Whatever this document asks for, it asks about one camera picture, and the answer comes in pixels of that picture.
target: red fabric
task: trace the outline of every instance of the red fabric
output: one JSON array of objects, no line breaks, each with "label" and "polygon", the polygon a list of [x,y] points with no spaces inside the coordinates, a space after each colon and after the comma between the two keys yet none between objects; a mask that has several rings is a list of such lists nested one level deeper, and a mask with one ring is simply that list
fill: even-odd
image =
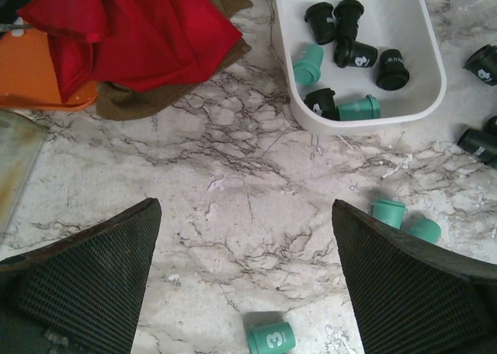
[{"label": "red fabric", "polygon": [[87,80],[138,92],[207,81],[242,34],[209,0],[32,0],[61,98]]}]

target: orange plastic container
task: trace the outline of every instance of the orange plastic container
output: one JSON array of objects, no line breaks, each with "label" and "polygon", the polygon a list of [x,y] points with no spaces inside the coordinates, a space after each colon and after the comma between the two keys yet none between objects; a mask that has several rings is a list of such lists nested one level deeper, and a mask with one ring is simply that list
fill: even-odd
[{"label": "orange plastic container", "polygon": [[79,111],[96,97],[96,82],[86,82],[62,103],[47,34],[25,29],[21,37],[0,38],[0,108]]}]

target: brown fabric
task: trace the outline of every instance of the brown fabric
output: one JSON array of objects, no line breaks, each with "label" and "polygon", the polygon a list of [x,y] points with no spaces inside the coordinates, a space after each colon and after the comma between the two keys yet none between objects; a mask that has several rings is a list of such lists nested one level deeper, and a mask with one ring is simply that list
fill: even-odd
[{"label": "brown fabric", "polygon": [[[211,0],[227,18],[253,6],[250,0]],[[228,68],[251,50],[240,39],[217,68],[216,73]],[[155,115],[180,100],[199,84],[165,85],[147,92],[135,92],[130,88],[112,82],[99,82],[99,98],[96,112],[108,120],[137,120]]]}]

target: white tray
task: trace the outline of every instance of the white tray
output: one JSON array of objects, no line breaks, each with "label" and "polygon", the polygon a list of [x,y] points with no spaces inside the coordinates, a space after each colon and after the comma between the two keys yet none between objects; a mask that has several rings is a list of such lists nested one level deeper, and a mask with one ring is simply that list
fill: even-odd
[{"label": "white tray", "polygon": [[[411,81],[403,89],[386,92],[378,88],[377,65],[369,69],[338,68],[333,62],[335,42],[323,46],[325,59],[318,84],[298,85],[292,63],[306,45],[314,43],[304,21],[305,10],[323,1],[336,6],[341,0],[276,0],[274,44],[283,58],[292,112],[304,128],[316,134],[364,133],[422,119],[440,105],[447,90],[447,76],[425,0],[358,0],[364,5],[365,13],[360,19],[357,40],[377,47],[380,53],[388,48],[402,52],[406,68],[411,72]],[[314,114],[302,99],[309,92],[328,87],[336,91],[337,105],[368,94],[377,97],[382,118],[339,122]]]}]

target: marble countertop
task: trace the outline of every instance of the marble countertop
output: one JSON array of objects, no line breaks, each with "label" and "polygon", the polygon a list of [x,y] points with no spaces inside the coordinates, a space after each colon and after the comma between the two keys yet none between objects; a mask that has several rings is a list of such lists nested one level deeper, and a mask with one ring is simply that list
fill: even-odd
[{"label": "marble countertop", "polygon": [[440,246],[497,263],[497,172],[454,145],[497,114],[495,89],[461,69],[449,0],[427,0],[449,78],[429,118],[378,134],[318,137],[293,120],[270,54],[271,0],[234,18],[253,50],[157,116],[134,122],[26,113],[50,128],[0,246],[48,245],[159,198],[162,225],[133,353],[245,354],[243,317],[277,311],[294,352],[363,353],[332,234],[342,199],[378,193],[443,228]]}]

